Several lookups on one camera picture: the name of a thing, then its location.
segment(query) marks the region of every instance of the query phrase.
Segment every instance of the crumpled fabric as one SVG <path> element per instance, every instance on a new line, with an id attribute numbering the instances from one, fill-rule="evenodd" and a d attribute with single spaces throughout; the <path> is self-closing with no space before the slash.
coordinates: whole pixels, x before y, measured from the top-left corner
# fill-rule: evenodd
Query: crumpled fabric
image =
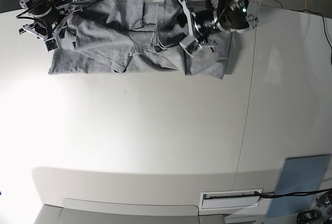
<path id="1" fill-rule="evenodd" d="M 231 34 L 210 35 L 215 51 L 202 49 L 190 57 L 178 45 L 188 34 L 188 25 L 176 23 L 180 13 L 174 0 L 104 0 L 91 5 L 68 20 L 49 74 L 181 71 L 222 79 Z"/>

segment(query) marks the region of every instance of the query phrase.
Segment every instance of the blue panel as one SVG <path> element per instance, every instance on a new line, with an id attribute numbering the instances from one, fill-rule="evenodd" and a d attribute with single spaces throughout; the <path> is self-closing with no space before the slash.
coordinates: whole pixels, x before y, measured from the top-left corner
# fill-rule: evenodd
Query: blue panel
<path id="1" fill-rule="evenodd" d="M 329 164 L 329 158 L 330 155 L 321 155 L 286 159 L 274 194 L 318 190 Z M 285 216 L 306 211 L 311 206 L 314 197 L 315 195 L 309 195 L 273 199 L 266 217 Z"/>

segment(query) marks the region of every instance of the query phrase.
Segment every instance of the vent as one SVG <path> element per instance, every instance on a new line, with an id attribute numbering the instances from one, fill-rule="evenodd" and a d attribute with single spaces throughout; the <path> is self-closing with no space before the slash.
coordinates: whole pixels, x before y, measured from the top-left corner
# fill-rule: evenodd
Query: vent
<path id="1" fill-rule="evenodd" d="M 255 191 L 262 193 L 262 189 L 203 192 L 201 193 L 199 210 L 211 211 L 257 207 L 259 197 L 255 195 Z"/>

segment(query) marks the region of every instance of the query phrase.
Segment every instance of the table surface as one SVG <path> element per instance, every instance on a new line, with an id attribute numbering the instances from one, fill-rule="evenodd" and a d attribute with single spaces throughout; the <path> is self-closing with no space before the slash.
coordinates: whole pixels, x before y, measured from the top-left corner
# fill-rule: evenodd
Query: table surface
<path id="1" fill-rule="evenodd" d="M 285 158 L 332 152 L 332 66 L 318 16 L 263 8 L 257 31 L 234 34 L 230 74 L 218 80 L 49 76 L 52 54 L 18 35 L 26 21 L 15 15 L 0 14 L 4 223 L 31 223 L 42 202 L 63 198 L 198 205 L 204 191 L 267 192 Z M 268 206 L 229 212 L 228 222 Z"/>

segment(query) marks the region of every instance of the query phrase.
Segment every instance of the white table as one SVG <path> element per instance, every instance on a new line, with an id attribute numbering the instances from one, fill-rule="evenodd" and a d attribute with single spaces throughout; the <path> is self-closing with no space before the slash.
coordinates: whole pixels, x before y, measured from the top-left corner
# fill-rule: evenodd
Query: white table
<path id="1" fill-rule="evenodd" d="M 318 16 L 263 9 L 257 32 L 233 37 L 234 69 L 218 80 L 49 76 L 51 54 L 18 35 L 26 21 L 15 15 L 0 15 L 0 222 L 32 223 L 42 203 L 63 198 L 197 205 L 202 191 L 271 191 L 285 158 L 332 152 L 332 66 Z M 268 205 L 227 221 L 262 218 Z"/>

